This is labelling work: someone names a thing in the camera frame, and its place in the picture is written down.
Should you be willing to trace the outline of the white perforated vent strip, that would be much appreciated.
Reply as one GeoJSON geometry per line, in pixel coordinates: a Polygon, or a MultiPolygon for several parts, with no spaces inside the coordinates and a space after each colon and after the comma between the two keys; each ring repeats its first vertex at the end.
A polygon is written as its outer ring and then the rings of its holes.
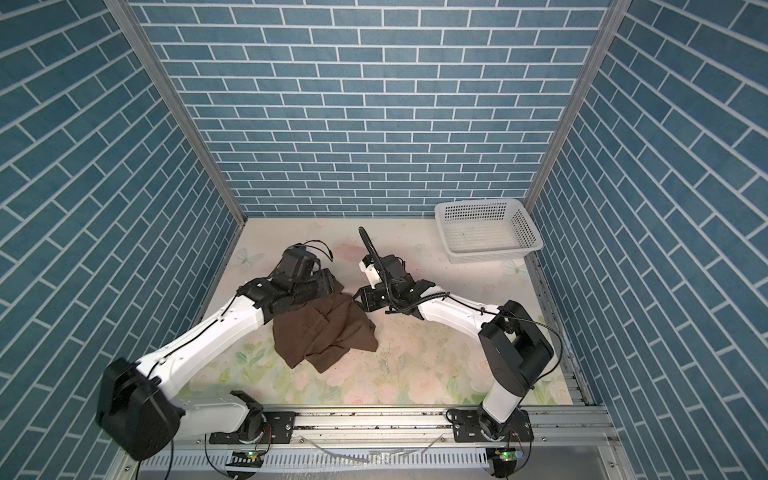
{"type": "Polygon", "coordinates": [[[229,470],[247,473],[333,472],[382,469],[488,469],[490,462],[484,449],[438,448],[399,451],[335,449],[325,453],[319,449],[277,449],[262,460],[251,456],[240,458],[232,450],[168,451],[142,462],[147,473],[216,472],[229,470]]]}

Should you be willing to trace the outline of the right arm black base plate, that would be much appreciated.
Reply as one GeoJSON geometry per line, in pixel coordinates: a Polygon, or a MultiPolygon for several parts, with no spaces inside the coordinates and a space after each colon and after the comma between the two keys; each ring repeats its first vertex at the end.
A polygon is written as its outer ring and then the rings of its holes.
{"type": "Polygon", "coordinates": [[[445,418],[457,443],[531,443],[534,440],[528,412],[519,408],[505,422],[497,422],[480,407],[476,410],[451,408],[445,412],[445,418]]]}

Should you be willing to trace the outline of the white plastic laundry basket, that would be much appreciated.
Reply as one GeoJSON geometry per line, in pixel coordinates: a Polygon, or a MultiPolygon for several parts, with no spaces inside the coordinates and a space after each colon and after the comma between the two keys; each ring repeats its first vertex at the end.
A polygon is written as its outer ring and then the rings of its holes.
{"type": "Polygon", "coordinates": [[[522,259],[543,248],[538,228],[518,200],[445,202],[434,214],[452,264],[522,259]]]}

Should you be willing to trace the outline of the aluminium mounting rail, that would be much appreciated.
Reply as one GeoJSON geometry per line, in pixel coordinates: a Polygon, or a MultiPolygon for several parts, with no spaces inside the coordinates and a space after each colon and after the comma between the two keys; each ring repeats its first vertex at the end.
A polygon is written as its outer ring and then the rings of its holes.
{"type": "MultiPolygon", "coordinates": [[[[451,408],[440,407],[263,407],[266,411],[297,413],[291,441],[299,446],[316,442],[325,448],[410,448],[432,440],[454,441],[445,418],[451,408]]],[[[521,442],[479,442],[517,446],[608,446],[619,442],[617,430],[603,407],[525,407],[534,440],[521,442]]],[[[181,440],[202,440],[201,435],[181,440]]]]}

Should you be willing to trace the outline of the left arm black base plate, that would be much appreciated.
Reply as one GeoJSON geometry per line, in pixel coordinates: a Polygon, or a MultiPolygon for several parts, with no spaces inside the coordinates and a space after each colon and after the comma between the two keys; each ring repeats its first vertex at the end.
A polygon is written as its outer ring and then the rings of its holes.
{"type": "Polygon", "coordinates": [[[208,442],[212,445],[288,444],[296,416],[294,411],[249,413],[235,431],[212,433],[208,442]]]}

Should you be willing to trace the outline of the brown trousers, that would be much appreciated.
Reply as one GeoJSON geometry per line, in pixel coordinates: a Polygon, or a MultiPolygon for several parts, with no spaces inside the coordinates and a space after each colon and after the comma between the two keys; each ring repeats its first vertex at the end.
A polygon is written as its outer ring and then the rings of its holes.
{"type": "Polygon", "coordinates": [[[337,282],[331,295],[274,318],[276,353],[290,368],[310,363],[323,373],[351,350],[374,352],[376,326],[337,282]]]}

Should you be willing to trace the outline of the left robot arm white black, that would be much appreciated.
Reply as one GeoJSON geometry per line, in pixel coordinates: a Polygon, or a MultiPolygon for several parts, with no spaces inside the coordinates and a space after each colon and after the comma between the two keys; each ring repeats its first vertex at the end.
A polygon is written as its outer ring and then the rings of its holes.
{"type": "Polygon", "coordinates": [[[262,405],[242,390],[181,401],[181,389],[218,355],[277,315],[324,299],[336,279],[316,248],[294,244],[266,277],[237,288],[226,305],[182,336],[135,361],[118,358],[103,372],[96,423],[132,459],[144,461],[177,439],[230,435],[256,443],[266,432],[262,405]]]}

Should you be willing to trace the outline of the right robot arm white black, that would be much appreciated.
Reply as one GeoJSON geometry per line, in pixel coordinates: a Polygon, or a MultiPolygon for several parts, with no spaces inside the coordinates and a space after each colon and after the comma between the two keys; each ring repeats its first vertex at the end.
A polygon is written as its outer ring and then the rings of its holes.
{"type": "Polygon", "coordinates": [[[494,383],[478,407],[483,434],[497,440],[555,357],[555,348],[522,304],[486,305],[456,296],[428,280],[416,281],[395,256],[368,254],[359,263],[369,285],[354,295],[366,312],[384,309],[448,326],[479,341],[494,383]]]}

